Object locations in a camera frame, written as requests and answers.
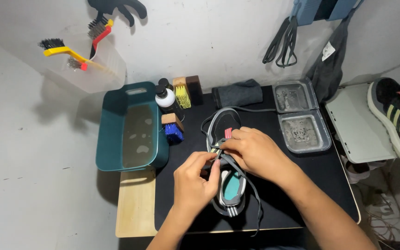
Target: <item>clear plastic container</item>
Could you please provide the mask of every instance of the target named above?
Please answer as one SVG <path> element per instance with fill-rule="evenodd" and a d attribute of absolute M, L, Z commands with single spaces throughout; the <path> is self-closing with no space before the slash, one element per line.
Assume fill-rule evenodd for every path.
<path fill-rule="evenodd" d="M 89 59 L 92 40 L 87 34 L 67 35 L 64 44 Z M 86 62 L 87 70 L 71 69 L 67 60 L 70 55 L 60 54 L 47 57 L 46 76 L 53 81 L 67 81 L 87 93 L 96 93 L 121 88 L 125 84 L 126 63 L 107 38 L 98 43 L 93 58 Z"/>
<path fill-rule="evenodd" d="M 293 153 L 324 151 L 331 138 L 319 110 L 279 115 L 286 146 Z"/>
<path fill-rule="evenodd" d="M 291 113 L 317 109 L 317 98 L 308 78 L 282 80 L 272 86 L 278 113 Z"/>

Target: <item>black sneaker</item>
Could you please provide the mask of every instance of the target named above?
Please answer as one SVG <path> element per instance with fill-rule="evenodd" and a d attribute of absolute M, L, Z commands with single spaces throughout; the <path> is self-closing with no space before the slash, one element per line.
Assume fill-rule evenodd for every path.
<path fill-rule="evenodd" d="M 219 153 L 218 149 L 211 148 L 208 141 L 218 146 L 223 138 L 231 138 L 233 129 L 239 129 L 241 126 L 240 116 L 234 109 L 223 108 L 217 111 L 208 129 L 208 151 Z M 234 217 L 245 207 L 246 179 L 225 160 L 220 160 L 220 163 L 219 191 L 212 200 L 212 205 L 220 214 Z"/>
<path fill-rule="evenodd" d="M 376 79 L 370 84 L 367 100 L 371 112 L 387 129 L 400 158 L 400 85 L 391 78 Z"/>

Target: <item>white shelf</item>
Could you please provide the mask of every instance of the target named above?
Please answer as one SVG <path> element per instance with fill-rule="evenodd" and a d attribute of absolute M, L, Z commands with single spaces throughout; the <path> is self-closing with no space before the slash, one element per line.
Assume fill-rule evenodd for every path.
<path fill-rule="evenodd" d="M 367 105 L 369 83 L 339 88 L 325 107 L 350 162 L 396 158 L 387 130 Z"/>

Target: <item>red brush handle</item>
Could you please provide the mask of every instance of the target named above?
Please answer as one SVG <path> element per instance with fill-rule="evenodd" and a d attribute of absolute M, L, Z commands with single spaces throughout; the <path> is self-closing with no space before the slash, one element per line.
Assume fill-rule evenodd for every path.
<path fill-rule="evenodd" d="M 93 48 L 94 48 L 95 50 L 97 50 L 97 44 L 98 44 L 104 37 L 106 37 L 111 31 L 112 31 L 111 26 L 106 26 L 106 30 L 103 31 L 103 33 L 101 33 L 99 36 L 97 36 L 97 38 L 95 38 L 95 39 L 92 41 L 92 45 L 93 45 Z"/>

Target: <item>plastic tray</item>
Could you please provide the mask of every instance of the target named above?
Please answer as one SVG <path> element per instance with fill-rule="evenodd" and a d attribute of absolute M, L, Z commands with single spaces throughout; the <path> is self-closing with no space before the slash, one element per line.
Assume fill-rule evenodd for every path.
<path fill-rule="evenodd" d="M 313 85 L 308 78 L 282 80 L 272 86 L 278 113 L 302 112 L 318 108 Z"/>
<path fill-rule="evenodd" d="M 330 148 L 330 134 L 319 110 L 278 116 L 286 146 L 291 152 L 309 153 Z"/>
<path fill-rule="evenodd" d="M 108 91 L 98 132 L 98 169 L 133 171 L 168 162 L 169 145 L 161 129 L 155 85 L 140 82 Z"/>

